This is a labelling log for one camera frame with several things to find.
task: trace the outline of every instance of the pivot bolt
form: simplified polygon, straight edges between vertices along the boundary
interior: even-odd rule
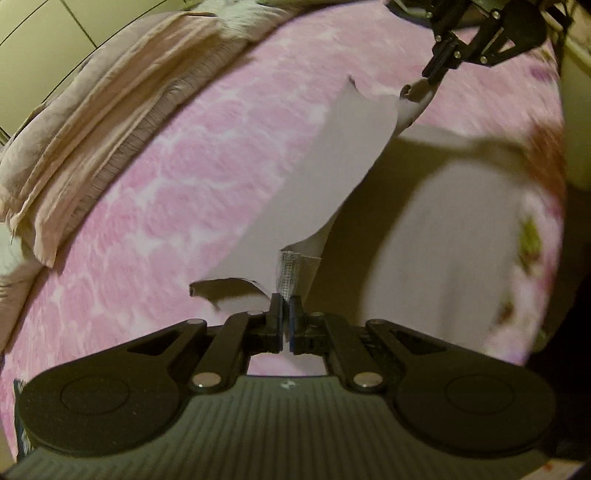
[[[214,372],[202,372],[193,376],[193,385],[199,388],[211,388],[222,383],[222,377]]]
[[[376,372],[361,372],[353,377],[355,385],[362,388],[374,388],[381,385],[384,378]]]

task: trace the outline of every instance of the beige blanket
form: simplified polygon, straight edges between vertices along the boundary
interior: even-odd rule
[[[130,34],[149,27],[142,22]],[[187,70],[198,49],[220,41],[217,18],[183,12],[161,20],[113,63],[105,49],[72,88],[37,115],[8,146],[0,163],[0,215],[52,266],[67,218],[82,187],[152,108],[168,84]],[[102,73],[86,94],[92,77]],[[73,112],[72,106],[78,104]]]

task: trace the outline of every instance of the pink bedspread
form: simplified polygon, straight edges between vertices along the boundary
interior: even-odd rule
[[[348,75],[362,92],[420,77],[433,35],[377,2],[304,15],[244,55],[191,101],[105,194],[56,269],[40,275],[1,374],[12,431],[15,377],[186,318],[225,316],[189,297],[281,187],[318,133]],[[449,73],[420,118],[463,134],[520,134],[538,183],[524,190],[526,245],[506,309],[483,351],[520,363],[543,318],[561,238],[556,66],[546,50],[492,70]],[[289,366],[254,366],[272,374]],[[14,447],[14,438],[9,434]]]

